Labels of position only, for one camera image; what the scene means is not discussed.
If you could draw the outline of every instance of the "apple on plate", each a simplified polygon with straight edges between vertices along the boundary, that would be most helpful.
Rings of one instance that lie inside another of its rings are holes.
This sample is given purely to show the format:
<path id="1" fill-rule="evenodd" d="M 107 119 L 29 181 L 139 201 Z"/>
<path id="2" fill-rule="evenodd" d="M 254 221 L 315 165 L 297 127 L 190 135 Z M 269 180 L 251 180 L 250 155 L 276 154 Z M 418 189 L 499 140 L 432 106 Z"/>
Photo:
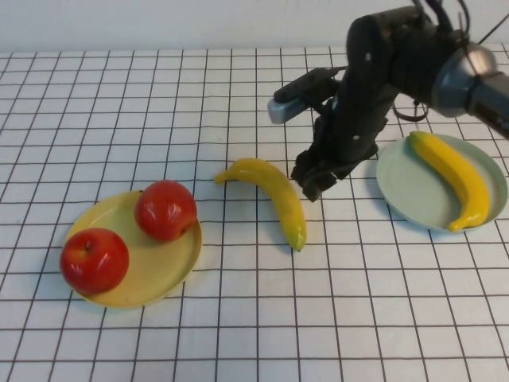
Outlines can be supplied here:
<path id="1" fill-rule="evenodd" d="M 98 294 L 116 288 L 129 267 L 129 250 L 122 238 L 106 228 L 87 228 L 65 243 L 60 272 L 80 294 Z"/>
<path id="2" fill-rule="evenodd" d="M 134 219 L 146 235 L 171 242 L 180 239 L 196 223 L 196 202 L 179 182 L 155 181 L 141 192 L 134 207 Z"/>

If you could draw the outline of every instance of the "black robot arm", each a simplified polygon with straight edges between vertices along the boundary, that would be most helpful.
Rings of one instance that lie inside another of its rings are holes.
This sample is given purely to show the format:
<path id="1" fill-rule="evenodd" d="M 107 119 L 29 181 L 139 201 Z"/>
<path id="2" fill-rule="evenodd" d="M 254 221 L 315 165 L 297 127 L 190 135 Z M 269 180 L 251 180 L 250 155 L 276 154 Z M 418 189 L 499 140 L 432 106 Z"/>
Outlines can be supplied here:
<path id="1" fill-rule="evenodd" d="M 440 12 L 434 25 L 416 4 L 358 18 L 348 31 L 347 67 L 316 68 L 269 102 L 273 123 L 310 107 L 319 114 L 313 143 L 292 172 L 311 201 L 376 154 L 400 93 L 447 117 L 474 115 L 509 139 L 509 77 L 492 52 L 452 30 Z M 341 70 L 342 80 L 334 80 Z"/>

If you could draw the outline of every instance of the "yellow banana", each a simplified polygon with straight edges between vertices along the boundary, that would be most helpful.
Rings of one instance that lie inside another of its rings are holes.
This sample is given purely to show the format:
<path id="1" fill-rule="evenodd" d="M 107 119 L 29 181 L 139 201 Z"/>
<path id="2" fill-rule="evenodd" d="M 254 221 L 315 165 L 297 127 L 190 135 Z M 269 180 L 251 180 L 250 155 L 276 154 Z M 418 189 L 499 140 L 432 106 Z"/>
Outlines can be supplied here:
<path id="1" fill-rule="evenodd" d="M 245 181 L 263 189 L 276 208 L 288 244 L 296 251 L 305 246 L 307 232 L 301 201 L 286 175 L 276 166 L 262 159 L 241 158 L 214 178 L 215 183 L 224 181 Z"/>
<path id="2" fill-rule="evenodd" d="M 490 196 L 488 187 L 476 168 L 433 134 L 412 131 L 410 145 L 420 158 L 453 187 L 460 200 L 460 215 L 449 224 L 449 231 L 458 232 L 485 222 L 490 209 Z"/>

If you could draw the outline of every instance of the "yellow plate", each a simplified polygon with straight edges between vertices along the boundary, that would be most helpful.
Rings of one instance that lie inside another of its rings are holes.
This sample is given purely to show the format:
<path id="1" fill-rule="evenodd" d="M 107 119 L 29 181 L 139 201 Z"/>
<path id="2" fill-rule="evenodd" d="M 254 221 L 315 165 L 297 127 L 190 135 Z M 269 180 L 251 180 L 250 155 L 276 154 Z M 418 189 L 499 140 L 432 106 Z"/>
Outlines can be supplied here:
<path id="1" fill-rule="evenodd" d="M 141 191 L 129 191 L 100 201 L 74 223 L 67 235 L 66 241 L 86 228 L 108 228 L 120 235 L 129 248 L 130 264 L 124 280 L 106 293 L 80 294 L 90 302 L 113 308 L 156 302 L 180 285 L 198 260 L 202 240 L 200 222 L 197 220 L 179 240 L 171 243 L 152 240 L 134 220 L 134 206 L 140 194 Z"/>

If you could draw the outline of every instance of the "grid pattern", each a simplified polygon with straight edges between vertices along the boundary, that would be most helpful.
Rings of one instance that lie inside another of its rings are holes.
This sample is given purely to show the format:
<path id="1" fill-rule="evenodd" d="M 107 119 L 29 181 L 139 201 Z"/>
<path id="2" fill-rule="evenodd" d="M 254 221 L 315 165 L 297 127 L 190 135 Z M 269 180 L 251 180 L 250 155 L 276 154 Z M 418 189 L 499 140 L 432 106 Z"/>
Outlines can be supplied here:
<path id="1" fill-rule="evenodd" d="M 489 47 L 509 72 L 509 45 Z M 466 235 L 415 228 L 382 198 L 373 158 L 316 203 L 301 194 L 296 254 L 264 192 L 213 183 L 246 156 L 291 171 L 316 116 L 274 126 L 266 104 L 331 64 L 343 48 L 0 55 L 0 380 L 509 380 L 509 213 Z M 475 119 L 388 118 L 380 146 L 449 134 L 509 176 L 509 143 Z M 162 178 L 196 198 L 196 270 L 141 309 L 71 293 L 58 258 L 72 222 Z"/>

